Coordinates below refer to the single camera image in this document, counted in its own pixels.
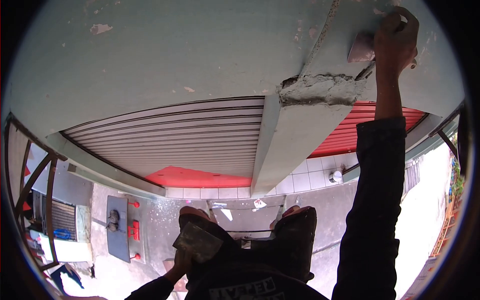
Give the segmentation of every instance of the bucket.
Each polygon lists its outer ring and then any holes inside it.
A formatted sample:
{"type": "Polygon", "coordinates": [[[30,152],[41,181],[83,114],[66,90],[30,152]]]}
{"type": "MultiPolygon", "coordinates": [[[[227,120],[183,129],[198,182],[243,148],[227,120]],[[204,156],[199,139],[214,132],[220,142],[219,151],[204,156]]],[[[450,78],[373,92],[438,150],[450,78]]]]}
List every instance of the bucket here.
{"type": "Polygon", "coordinates": [[[342,178],[343,178],[342,177],[342,172],[340,172],[340,171],[335,171],[328,176],[328,180],[330,180],[331,183],[340,182],[340,180],[342,180],[342,178]]]}

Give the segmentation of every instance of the ground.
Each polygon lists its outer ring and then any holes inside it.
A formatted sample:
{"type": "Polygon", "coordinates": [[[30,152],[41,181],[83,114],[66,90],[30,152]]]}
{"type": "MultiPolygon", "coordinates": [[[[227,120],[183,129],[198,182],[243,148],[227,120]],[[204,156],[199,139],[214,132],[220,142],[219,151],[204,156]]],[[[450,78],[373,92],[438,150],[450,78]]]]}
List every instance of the ground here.
{"type": "MultiPolygon", "coordinates": [[[[397,297],[401,298],[423,267],[435,244],[444,217],[444,194],[450,178],[450,154],[443,145],[426,154],[420,160],[420,183],[405,197],[402,212],[396,226],[396,237],[400,239],[399,255],[396,260],[397,297]]],[[[350,210],[357,182],[344,183],[321,190],[290,194],[286,196],[287,207],[294,204],[298,196],[301,205],[310,205],[317,210],[317,228],[312,255],[311,271],[315,278],[308,284],[330,298],[336,282],[336,267],[339,260],[339,244],[346,228],[345,217],[350,210]]],[[[66,282],[67,293],[76,296],[102,296],[109,300],[124,299],[133,290],[165,273],[163,260],[173,258],[172,244],[178,236],[178,211],[191,205],[206,208],[203,200],[139,199],[140,215],[145,240],[145,256],[142,262],[132,260],[130,264],[108,254],[106,229],[107,196],[125,196],[112,189],[95,185],[92,196],[91,243],[95,261],[96,278],[81,273],[81,290],[66,282]]],[[[215,210],[220,226],[225,230],[268,229],[283,203],[283,195],[269,196],[262,200],[266,207],[252,211],[253,200],[226,201],[232,221],[215,210]]],[[[185,293],[172,295],[182,299],[185,293]]]]}

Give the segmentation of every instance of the cement patch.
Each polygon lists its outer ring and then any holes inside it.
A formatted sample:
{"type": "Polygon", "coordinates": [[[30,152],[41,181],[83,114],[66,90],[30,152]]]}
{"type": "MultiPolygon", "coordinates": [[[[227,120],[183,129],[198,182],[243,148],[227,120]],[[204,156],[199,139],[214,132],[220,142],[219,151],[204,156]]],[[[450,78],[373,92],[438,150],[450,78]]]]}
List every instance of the cement patch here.
{"type": "Polygon", "coordinates": [[[355,81],[354,77],[343,74],[306,75],[295,83],[279,90],[282,106],[327,105],[353,106],[361,95],[366,80],[355,81]]]}

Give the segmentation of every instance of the red stand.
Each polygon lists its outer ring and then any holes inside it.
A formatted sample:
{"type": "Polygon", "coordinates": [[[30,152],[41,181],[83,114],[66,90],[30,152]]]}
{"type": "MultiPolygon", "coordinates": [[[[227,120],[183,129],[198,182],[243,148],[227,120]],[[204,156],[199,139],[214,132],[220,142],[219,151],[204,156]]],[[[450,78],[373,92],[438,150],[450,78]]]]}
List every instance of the red stand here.
{"type": "Polygon", "coordinates": [[[140,240],[140,222],[133,221],[133,226],[127,226],[128,237],[132,237],[134,240],[140,240]]]}
{"type": "Polygon", "coordinates": [[[135,207],[135,208],[139,208],[139,207],[140,207],[140,203],[138,203],[137,201],[135,201],[135,202],[133,202],[133,203],[132,203],[132,202],[128,202],[128,204],[133,205],[133,207],[135,207]]]}
{"type": "Polygon", "coordinates": [[[141,259],[141,258],[142,258],[142,257],[140,256],[140,254],[137,253],[137,254],[135,254],[134,257],[131,257],[130,259],[138,259],[138,260],[139,260],[139,259],[141,259]]]}

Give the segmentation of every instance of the black sleeve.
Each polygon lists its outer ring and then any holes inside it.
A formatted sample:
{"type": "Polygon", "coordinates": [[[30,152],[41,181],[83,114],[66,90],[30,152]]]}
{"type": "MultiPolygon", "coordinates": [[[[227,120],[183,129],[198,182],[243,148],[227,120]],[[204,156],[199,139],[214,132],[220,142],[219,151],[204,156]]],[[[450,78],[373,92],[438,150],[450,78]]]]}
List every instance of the black sleeve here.
{"type": "Polygon", "coordinates": [[[395,258],[405,172],[405,118],[357,125],[360,178],[347,229],[332,300],[396,297],[395,258]]]}
{"type": "Polygon", "coordinates": [[[131,293],[127,300],[136,299],[158,299],[166,300],[173,291],[173,284],[165,277],[159,277],[141,286],[138,290],[131,293]]]}

